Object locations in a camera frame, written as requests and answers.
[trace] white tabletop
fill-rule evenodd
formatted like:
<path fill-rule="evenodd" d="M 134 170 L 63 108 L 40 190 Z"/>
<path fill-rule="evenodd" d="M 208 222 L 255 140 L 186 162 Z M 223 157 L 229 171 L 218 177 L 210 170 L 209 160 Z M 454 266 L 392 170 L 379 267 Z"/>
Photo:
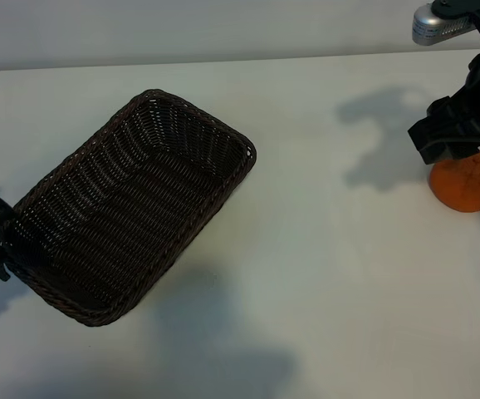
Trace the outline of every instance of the white tabletop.
<path fill-rule="evenodd" d="M 110 326 L 0 282 L 0 398 L 480 398 L 480 214 L 433 197 L 406 133 L 476 54 L 0 72 L 11 204 L 148 88 L 258 151 L 223 210 Z"/>

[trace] robotic arm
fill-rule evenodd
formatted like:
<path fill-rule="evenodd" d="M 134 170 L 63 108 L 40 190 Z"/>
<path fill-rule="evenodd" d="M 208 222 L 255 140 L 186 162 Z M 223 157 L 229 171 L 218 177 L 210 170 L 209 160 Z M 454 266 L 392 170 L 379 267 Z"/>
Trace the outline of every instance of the robotic arm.
<path fill-rule="evenodd" d="M 435 0 L 415 13 L 413 36 L 419 45 L 431 46 L 474 29 L 480 32 L 480 0 Z M 469 71 L 465 86 L 432 103 L 428 116 L 409 130 L 427 165 L 479 152 L 480 54 Z"/>

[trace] brown wicker basket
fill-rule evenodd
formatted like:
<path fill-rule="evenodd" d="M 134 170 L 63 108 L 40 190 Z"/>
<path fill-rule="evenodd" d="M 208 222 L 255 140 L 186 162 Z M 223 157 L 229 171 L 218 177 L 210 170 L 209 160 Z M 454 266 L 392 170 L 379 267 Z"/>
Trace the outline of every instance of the brown wicker basket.
<path fill-rule="evenodd" d="M 7 266 L 87 326 L 134 308 L 256 160 L 243 135 L 183 99 L 145 91 L 15 207 Z"/>

